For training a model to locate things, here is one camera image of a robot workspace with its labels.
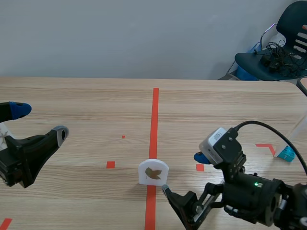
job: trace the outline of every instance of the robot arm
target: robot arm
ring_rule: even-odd
[[[0,103],[0,123],[15,120],[31,112],[25,103]],[[65,126],[57,126],[45,135],[22,140],[5,137],[7,148],[0,151],[0,178],[8,186],[32,185],[46,161],[60,148],[69,134]]]
[[[280,229],[307,229],[307,185],[292,187],[281,180],[258,177],[257,173],[245,174],[246,155],[236,140],[238,129],[238,126],[228,131],[217,129],[200,144],[201,152],[195,155],[196,159],[209,161],[214,168],[222,170],[223,183],[207,183],[199,199],[192,191],[181,196],[167,185],[162,187],[185,228],[197,230],[212,208],[223,208],[229,215],[254,224],[259,222],[269,227],[274,223]],[[216,202],[220,194],[222,200]]]

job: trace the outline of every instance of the black chair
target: black chair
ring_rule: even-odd
[[[260,63],[262,55],[256,55],[254,53],[238,53],[235,56],[235,61],[245,71],[263,81],[280,81],[306,76],[307,61],[305,60],[307,58],[307,1],[297,1],[288,6],[280,17],[276,29],[286,38],[286,43],[283,49],[287,53],[294,53],[301,57],[301,59],[296,59],[293,57],[293,59],[295,59],[295,64],[300,65],[300,71],[294,73],[287,71],[287,74],[282,72],[270,72],[268,67],[264,67]],[[268,53],[268,50],[258,52],[258,54],[266,53]],[[288,60],[285,59],[285,62],[288,62],[289,64],[293,63],[291,57],[288,57]]]

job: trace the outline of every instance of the gray wall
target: gray wall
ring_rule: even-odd
[[[0,76],[217,79],[293,0],[1,0]]]

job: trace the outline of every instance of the table surface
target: table surface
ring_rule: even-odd
[[[169,166],[168,185],[184,195],[202,193],[222,172],[196,171],[198,144],[218,127],[259,120],[286,134],[307,106],[307,98],[286,82],[1,77],[0,102],[29,103],[30,115],[6,122],[16,138],[45,134],[65,125],[70,135],[23,189],[0,185],[0,224],[9,230],[143,230],[146,186],[138,165],[148,159],[153,88],[159,88],[158,159]],[[280,143],[260,126],[240,130],[246,173],[296,184],[305,181],[297,159],[273,158],[257,143]],[[296,146],[307,159],[307,145]],[[106,162],[115,161],[114,169]],[[266,229],[214,209],[200,229]],[[183,230],[162,191],[156,190],[156,229]]]

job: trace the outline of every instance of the black wire bundle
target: black wire bundle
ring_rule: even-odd
[[[306,70],[306,67],[304,67],[304,64],[307,60],[307,52],[300,52],[297,48],[293,48],[290,52],[287,52],[283,47],[284,44],[280,45],[281,42],[284,42],[284,40],[280,40],[279,43],[276,42],[269,42],[269,44],[266,46],[266,49],[268,50],[265,54],[257,54],[257,55],[267,55],[270,54],[273,56],[272,61],[278,62],[279,64],[279,73],[284,77],[297,77],[299,76],[299,72],[301,70]]]

